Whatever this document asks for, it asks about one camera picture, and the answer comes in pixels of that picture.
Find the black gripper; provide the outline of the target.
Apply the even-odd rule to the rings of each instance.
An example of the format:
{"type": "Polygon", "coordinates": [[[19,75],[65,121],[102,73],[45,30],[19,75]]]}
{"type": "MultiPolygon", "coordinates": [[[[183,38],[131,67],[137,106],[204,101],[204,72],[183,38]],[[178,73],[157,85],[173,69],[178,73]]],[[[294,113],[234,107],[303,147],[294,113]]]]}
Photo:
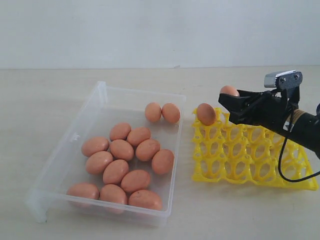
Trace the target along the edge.
{"type": "Polygon", "coordinates": [[[263,126],[269,130],[289,130],[291,113],[299,106],[300,88],[247,91],[239,96],[220,93],[218,102],[228,110],[233,124],[263,126]]]}

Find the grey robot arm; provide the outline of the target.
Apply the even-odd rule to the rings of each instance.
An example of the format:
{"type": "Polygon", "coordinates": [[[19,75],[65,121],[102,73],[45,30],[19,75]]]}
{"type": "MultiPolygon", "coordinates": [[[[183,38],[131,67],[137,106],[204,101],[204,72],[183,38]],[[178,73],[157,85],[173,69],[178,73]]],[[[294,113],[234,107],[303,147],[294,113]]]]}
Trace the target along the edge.
{"type": "Polygon", "coordinates": [[[320,118],[298,109],[297,93],[289,99],[285,90],[238,93],[221,92],[218,98],[232,123],[262,126],[320,155],[320,118]]]}

